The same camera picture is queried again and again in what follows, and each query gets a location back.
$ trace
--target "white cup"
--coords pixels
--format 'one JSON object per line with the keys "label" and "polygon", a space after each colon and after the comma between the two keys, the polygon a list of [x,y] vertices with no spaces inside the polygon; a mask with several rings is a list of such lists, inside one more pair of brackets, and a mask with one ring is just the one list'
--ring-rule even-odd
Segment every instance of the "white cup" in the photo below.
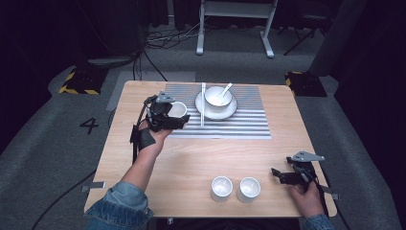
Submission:
{"label": "white cup", "polygon": [[233,183],[226,176],[218,176],[212,182],[212,199],[224,202],[233,190]]}
{"label": "white cup", "polygon": [[171,104],[172,108],[168,113],[168,116],[170,117],[181,118],[188,112],[188,109],[186,108],[186,105],[184,103],[174,102]]}
{"label": "white cup", "polygon": [[253,177],[245,177],[239,183],[237,197],[241,202],[252,202],[260,192],[260,184]]}

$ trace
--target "denim jacket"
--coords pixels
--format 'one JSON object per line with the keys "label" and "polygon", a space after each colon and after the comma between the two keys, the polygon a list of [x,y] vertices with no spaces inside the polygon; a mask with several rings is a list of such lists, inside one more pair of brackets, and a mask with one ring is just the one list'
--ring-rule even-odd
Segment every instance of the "denim jacket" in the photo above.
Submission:
{"label": "denim jacket", "polygon": [[[146,194],[127,182],[119,182],[106,195],[87,210],[90,220],[87,230],[142,229],[153,216],[148,208]],[[304,230],[333,230],[325,215],[308,218]]]}

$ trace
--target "spoon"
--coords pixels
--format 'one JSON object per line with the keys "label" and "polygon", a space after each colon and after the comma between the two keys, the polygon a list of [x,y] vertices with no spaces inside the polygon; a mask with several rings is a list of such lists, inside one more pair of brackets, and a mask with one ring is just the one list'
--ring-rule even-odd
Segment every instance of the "spoon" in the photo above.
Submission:
{"label": "spoon", "polygon": [[217,97],[224,98],[224,95],[226,95],[227,91],[233,86],[231,83],[227,84],[227,86],[224,88],[223,92],[220,93]]}

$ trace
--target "black device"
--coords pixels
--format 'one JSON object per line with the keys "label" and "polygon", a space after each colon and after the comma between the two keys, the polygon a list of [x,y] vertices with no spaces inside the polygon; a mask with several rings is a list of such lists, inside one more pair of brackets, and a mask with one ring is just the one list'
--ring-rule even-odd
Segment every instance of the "black device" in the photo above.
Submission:
{"label": "black device", "polygon": [[280,172],[271,168],[272,174],[279,178],[281,184],[301,185],[304,191],[307,191],[309,183],[314,181],[319,190],[323,209],[325,210],[326,216],[328,216],[325,191],[323,190],[322,185],[320,185],[313,164],[311,163],[312,161],[323,161],[325,160],[325,157],[306,151],[299,151],[292,157],[286,157],[286,160],[287,163],[292,166],[294,172]]}
{"label": "black device", "polygon": [[141,110],[140,117],[138,118],[137,125],[134,125],[131,132],[129,142],[133,144],[133,160],[137,159],[138,144],[140,139],[140,131],[138,130],[144,112],[147,109],[146,121],[149,123],[149,129],[157,132],[161,129],[182,129],[189,121],[191,115],[185,115],[181,118],[170,117],[169,112],[172,109],[172,104],[175,99],[167,95],[164,91],[159,92],[158,95],[148,97],[144,101],[143,109]]}

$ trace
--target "human hand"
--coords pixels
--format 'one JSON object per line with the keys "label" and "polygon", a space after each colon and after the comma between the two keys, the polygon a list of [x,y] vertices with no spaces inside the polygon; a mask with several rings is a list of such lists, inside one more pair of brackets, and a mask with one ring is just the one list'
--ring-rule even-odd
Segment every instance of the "human hand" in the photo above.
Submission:
{"label": "human hand", "polygon": [[[143,121],[140,126],[139,130],[149,128],[148,122]],[[171,129],[161,129],[157,132],[154,132],[152,130],[149,130],[149,134],[152,136],[152,138],[155,140],[155,144],[149,145],[143,149],[140,150],[139,154],[142,154],[144,152],[148,152],[148,154],[153,154],[153,156],[158,156],[159,153],[161,153],[162,148],[164,147],[164,142],[165,139],[173,132]]]}
{"label": "human hand", "polygon": [[294,185],[288,185],[287,187],[302,216],[310,218],[325,213],[319,190],[314,181],[310,182],[305,193]]}

